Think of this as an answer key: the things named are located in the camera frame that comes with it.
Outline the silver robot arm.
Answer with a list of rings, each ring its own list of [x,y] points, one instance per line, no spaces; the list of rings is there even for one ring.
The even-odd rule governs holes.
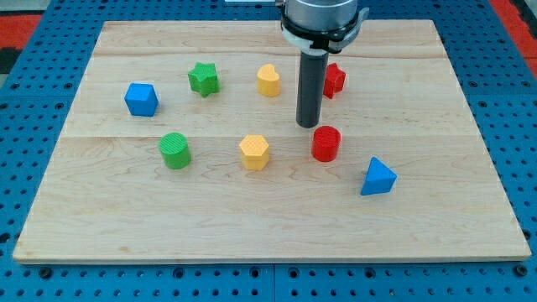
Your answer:
[[[358,36],[369,8],[358,0],[285,0],[280,27],[284,39],[300,51],[296,122],[313,128],[320,120],[328,58]]]

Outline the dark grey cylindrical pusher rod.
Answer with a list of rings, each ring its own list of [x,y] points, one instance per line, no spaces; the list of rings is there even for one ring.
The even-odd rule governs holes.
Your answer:
[[[328,56],[300,54],[295,120],[303,128],[313,128],[319,122]]]

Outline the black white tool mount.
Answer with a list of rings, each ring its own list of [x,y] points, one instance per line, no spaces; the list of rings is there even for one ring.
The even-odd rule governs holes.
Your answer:
[[[358,36],[368,15],[369,8],[362,8],[349,23],[338,29],[315,31],[301,28],[284,14],[281,19],[282,35],[305,54],[339,54]]]

